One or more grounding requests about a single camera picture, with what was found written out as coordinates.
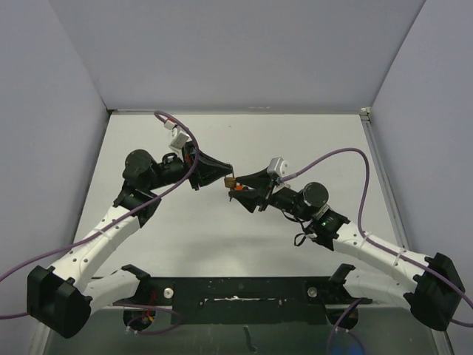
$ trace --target metal corner post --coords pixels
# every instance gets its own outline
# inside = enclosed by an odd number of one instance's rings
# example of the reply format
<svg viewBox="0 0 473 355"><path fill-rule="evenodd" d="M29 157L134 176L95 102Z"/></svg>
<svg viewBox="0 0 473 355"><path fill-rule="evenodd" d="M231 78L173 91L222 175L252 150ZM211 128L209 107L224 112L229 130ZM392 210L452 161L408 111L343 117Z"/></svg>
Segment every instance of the metal corner post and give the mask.
<svg viewBox="0 0 473 355"><path fill-rule="evenodd" d="M378 149L378 144L376 143L376 139L372 131L372 108L364 107L360 109L359 115L361 119L361 124L363 126L364 134L367 137L367 142L371 151L372 159L375 164L375 169L380 180L379 182L381 184L381 191L383 192L384 200L387 205L389 218L391 220L392 227L394 228L396 240L398 241L398 244L400 246L403 246L406 249L410 249L409 241L404 230L404 225L402 223L398 205L395 201L394 193L392 192L391 183L389 181L386 169L384 168L383 161L381 159L381 155ZM439 355L454 355L452 344L450 342L449 335L447 334L447 332L432 330L432 335Z"/></svg>

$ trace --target gray wall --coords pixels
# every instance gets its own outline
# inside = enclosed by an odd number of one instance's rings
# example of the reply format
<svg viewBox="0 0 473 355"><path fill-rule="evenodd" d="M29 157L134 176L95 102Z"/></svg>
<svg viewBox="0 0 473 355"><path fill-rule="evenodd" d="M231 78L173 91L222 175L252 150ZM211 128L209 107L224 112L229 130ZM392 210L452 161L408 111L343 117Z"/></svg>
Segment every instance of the gray wall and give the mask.
<svg viewBox="0 0 473 355"><path fill-rule="evenodd" d="M0 273L69 243L107 114L47 0L0 3ZM0 285L25 311L30 268ZM27 354L31 318L0 321L0 353Z"/></svg>
<svg viewBox="0 0 473 355"><path fill-rule="evenodd" d="M473 296L473 1L428 0L373 106L373 127L408 238L449 255ZM473 321L462 304L456 318ZM450 325L456 354L469 329Z"/></svg>
<svg viewBox="0 0 473 355"><path fill-rule="evenodd" d="M423 1L50 3L110 109L314 113L373 103Z"/></svg>

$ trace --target white robotic arm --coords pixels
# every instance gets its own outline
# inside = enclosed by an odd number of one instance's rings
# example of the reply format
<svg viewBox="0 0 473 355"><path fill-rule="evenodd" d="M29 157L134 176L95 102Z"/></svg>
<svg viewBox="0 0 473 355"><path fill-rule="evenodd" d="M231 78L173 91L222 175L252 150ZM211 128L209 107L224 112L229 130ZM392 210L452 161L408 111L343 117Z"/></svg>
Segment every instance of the white robotic arm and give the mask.
<svg viewBox="0 0 473 355"><path fill-rule="evenodd" d="M309 183L299 192L283 183L285 167L285 160L274 158L261 172L226 178L230 198L251 213L256 208L262 212L268 206L279 209L292 216L286 216L287 219L300 223L305 237L313 242L355 257L382 273L342 265L332 279L350 296L409 309L423 324L445 331L460 303L460 295L426 269L436 271L464 291L453 262L440 253L428 257L374 235L362 235L356 224L330 208L328 191L320 183Z"/></svg>
<svg viewBox="0 0 473 355"><path fill-rule="evenodd" d="M75 335L94 311L135 295L150 276L124 266L113 275L91 281L95 272L130 235L156 211L161 199L152 190L188 179L198 190L233 173L230 164L198 152L189 136L170 120L172 153L160 163L144 150L131 152L125 161L124 184L106 215L84 239L48 269L36 266L27 280L27 312L63 337Z"/></svg>

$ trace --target white cable clip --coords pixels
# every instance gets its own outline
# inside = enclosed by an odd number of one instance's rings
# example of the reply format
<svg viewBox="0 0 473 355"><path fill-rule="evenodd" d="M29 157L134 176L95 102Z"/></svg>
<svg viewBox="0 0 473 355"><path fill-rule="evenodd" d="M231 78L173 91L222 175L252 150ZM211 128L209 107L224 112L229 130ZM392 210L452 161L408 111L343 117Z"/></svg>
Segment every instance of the white cable clip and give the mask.
<svg viewBox="0 0 473 355"><path fill-rule="evenodd" d="M391 269L391 277L394 279L394 270L395 267L399 265L399 259L401 258L401 254L405 253L407 250L405 248L399 248L399 252L396 255L396 258L394 259L394 263L392 263L392 269Z"/></svg>
<svg viewBox="0 0 473 355"><path fill-rule="evenodd" d="M367 240L370 238L370 235L371 235L371 232L369 231L364 231L364 238L363 238L363 241L361 242L360 246L358 247L358 259L360 260L360 251L361 251L361 248L363 248L364 244L367 242Z"/></svg>
<svg viewBox="0 0 473 355"><path fill-rule="evenodd" d="M110 240L112 239L106 232L104 232L102 229L99 228L94 228L93 231L98 231L100 234L104 235L105 237L109 238Z"/></svg>

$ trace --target black wire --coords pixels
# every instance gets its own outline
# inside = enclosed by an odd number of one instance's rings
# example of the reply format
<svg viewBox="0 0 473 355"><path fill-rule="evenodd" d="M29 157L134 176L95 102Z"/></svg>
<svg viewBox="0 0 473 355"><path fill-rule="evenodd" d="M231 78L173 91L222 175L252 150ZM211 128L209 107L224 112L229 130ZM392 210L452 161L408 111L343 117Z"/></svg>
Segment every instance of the black wire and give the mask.
<svg viewBox="0 0 473 355"><path fill-rule="evenodd" d="M290 220L291 222L297 222L297 223L300 223L300 219L299 218L295 218L295 217L289 217L287 214L285 214L283 211L281 211L282 215L287 219L287 220Z"/></svg>
<svg viewBox="0 0 473 355"><path fill-rule="evenodd" d="M287 220L290 220L291 222L295 222L295 223L298 223L301 225L301 228L302 228L302 231L304 231L304 224L302 222L301 219L297 218L297 217L289 217L287 216L283 211L282 212L282 215L287 219ZM301 236L304 236L299 242L297 241L297 238L301 237ZM302 244L304 244L305 240L307 239L307 235L305 233L298 233L296 234L296 236L294 237L294 246L301 246Z"/></svg>
<svg viewBox="0 0 473 355"><path fill-rule="evenodd" d="M297 238L299 238L301 235L303 235L304 237L301 239L300 242L297 242ZM307 239L307 236L305 235L305 233L299 233L299 234L296 234L296 236L294 237L294 246L301 246L302 244L304 244L305 240Z"/></svg>

